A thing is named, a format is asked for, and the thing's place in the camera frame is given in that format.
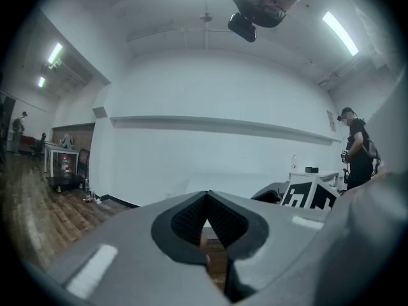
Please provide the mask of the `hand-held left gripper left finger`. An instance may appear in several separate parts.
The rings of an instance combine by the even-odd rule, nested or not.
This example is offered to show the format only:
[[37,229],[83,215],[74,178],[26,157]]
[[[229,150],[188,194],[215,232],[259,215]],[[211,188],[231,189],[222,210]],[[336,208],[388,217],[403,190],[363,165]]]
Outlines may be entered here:
[[113,216],[52,263],[52,294],[63,305],[229,305],[200,249],[206,196]]

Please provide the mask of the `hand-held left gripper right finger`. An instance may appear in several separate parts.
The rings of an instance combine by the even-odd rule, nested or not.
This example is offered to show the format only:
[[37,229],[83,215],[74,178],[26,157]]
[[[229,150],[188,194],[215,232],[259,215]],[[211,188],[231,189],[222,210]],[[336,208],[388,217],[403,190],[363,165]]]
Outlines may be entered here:
[[327,213],[207,193],[207,219],[226,249],[223,293],[207,303],[315,303],[314,242]]

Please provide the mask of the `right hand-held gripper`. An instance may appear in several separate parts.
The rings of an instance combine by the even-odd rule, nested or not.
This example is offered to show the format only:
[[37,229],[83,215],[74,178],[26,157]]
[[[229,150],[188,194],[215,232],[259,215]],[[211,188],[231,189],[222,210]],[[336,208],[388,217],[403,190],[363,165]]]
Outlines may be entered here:
[[339,173],[293,173],[289,182],[275,182],[251,199],[280,202],[282,206],[331,210],[337,198]]

